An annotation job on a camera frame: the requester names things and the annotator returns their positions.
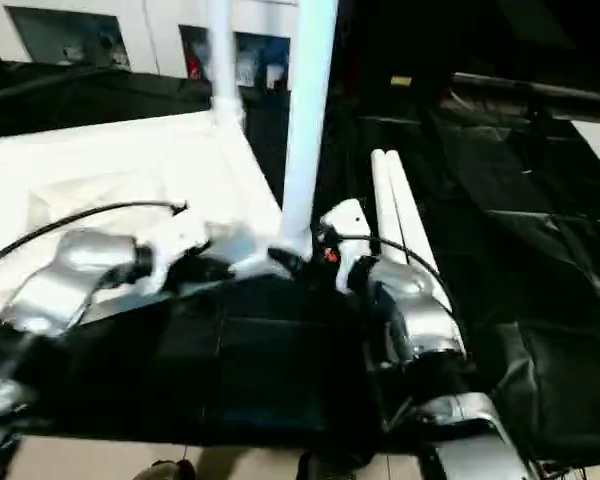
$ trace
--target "black cable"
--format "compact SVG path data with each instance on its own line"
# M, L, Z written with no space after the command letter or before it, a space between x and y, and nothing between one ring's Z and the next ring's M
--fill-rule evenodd
M431 274L431 276L433 278L435 278L436 282L438 282L438 285L440 285L440 288L442 288L444 293L449 298L449 301L451 301L451 296L449 295L449 290L447 289L440 274L436 271L435 268L433 268L431 266L431 264L429 262L427 262L424 258L422 258L420 255L418 255L416 252L414 252L410 248L407 248L404 245L400 245L399 243L393 242L391 240L387 240L386 238L376 237L373 235L338 235L338 237L340 238L340 240L368 240L370 242L380 242L380 243L384 243L385 245L389 245L390 247L397 248L398 250L403 251L404 253L407 254L408 257L413 258L416 262L418 262L422 266L422 268L424 268L427 272L429 272L429 274Z
M57 230L58 228L64 227L65 225L76 222L78 220L82 220L83 218L90 217L92 215L97 215L99 213L129 207L165 207L171 209L174 215L186 210L187 208L186 205L176 205L174 203L161 201L120 202L110 203L109 205L91 208L89 210L85 210L84 212L78 212L74 213L73 215L68 215L66 217L61 218L60 220L56 220L55 222L40 227L37 230L34 230L33 232L27 233L15 242L10 243L2 250L0 250L0 260L12 253L14 250L20 248L22 245L29 243L30 241L35 240L36 238L41 237L42 235L45 235L53 230Z

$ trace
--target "black sheet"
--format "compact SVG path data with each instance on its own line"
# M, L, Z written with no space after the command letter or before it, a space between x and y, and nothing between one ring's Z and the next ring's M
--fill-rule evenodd
M596 155L555 120L419 109L361 129L362 151L399 151L468 348L518 443L600 462Z
M119 314L68 337L67 374L26 430L372 452L359 325L344 297L278 277Z

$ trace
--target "white pole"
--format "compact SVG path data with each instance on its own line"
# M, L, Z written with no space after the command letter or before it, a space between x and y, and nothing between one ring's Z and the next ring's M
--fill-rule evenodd
M378 233L382 238L404 245L400 220L393 199L391 177L389 176L389 162L382 150L371 152L371 172L373 174L373 191L376 198L376 214L378 218ZM407 256L403 251L389 245L380 245L382 254L396 263L407 263Z
M427 232L424 229L420 212L416 200L411 191L411 185L407 180L407 174L402 168L400 156L395 150L390 150L385 155L388 178L391 182L393 190L393 199L395 202L395 211L398 215L398 221L401 229L404 232L405 246L420 255L429 265L438 271L436 259L433 256L433 250L429 244ZM445 307L451 308L451 304L442 286L434 281L433 296L442 303Z
M308 257L338 0L302 0L298 9L280 241Z
M244 112L236 85L236 47L231 28L231 0L207 0L210 13L213 110L218 123L238 121Z

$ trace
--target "floor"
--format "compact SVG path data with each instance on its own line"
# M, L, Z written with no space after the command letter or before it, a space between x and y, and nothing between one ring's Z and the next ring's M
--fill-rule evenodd
M188 458L200 480L294 480L301 452L181 445L118 443L29 437L15 458L9 480L132 480L156 460ZM360 480L418 480L413 457L378 455Z

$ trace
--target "black fabric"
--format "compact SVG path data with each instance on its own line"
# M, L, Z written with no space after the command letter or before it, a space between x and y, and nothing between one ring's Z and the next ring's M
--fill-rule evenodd
M86 325L26 430L375 451L359 324L339 295L263 277Z
M0 378L44 392L64 372L66 352L53 340L25 334L0 322Z
M600 161L568 122L412 112L403 160L467 346L527 453L600 462Z

